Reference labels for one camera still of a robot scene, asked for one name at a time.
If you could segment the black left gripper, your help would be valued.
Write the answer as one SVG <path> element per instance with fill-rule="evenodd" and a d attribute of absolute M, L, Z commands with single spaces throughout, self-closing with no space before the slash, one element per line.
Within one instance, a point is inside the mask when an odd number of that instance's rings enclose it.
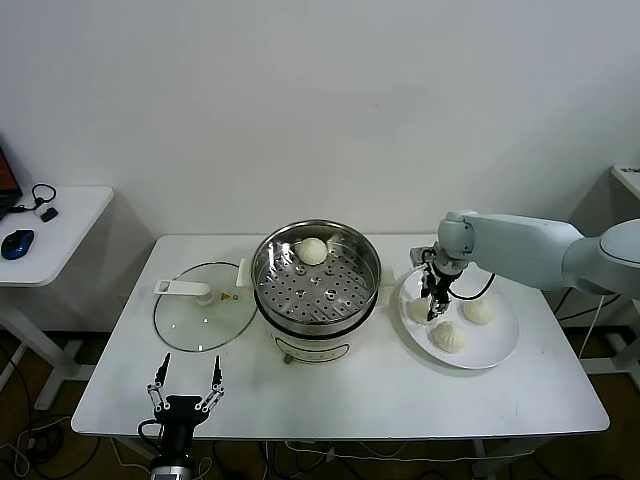
<path fill-rule="evenodd" d="M 223 373 L 220 356 L 215 358 L 212 383 L 209 394 L 202 400 L 200 396 L 164 394 L 164 383 L 171 354 L 167 353 L 158 367 L 154 380 L 147 385 L 155 418 L 161 425 L 158 455 L 154 464 L 192 464 L 191 450 L 194 431 L 208 419 L 211 411 L 224 396 Z"/>

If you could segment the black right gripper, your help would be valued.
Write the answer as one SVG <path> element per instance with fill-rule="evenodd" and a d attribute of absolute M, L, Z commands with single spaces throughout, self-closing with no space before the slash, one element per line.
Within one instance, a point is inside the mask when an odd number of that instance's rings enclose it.
<path fill-rule="evenodd" d="M 464 268 L 450 264 L 429 263 L 429 271 L 422 271 L 420 281 L 420 305 L 427 312 L 430 323 L 444 314 L 449 306 L 449 289 L 462 275 Z"/>

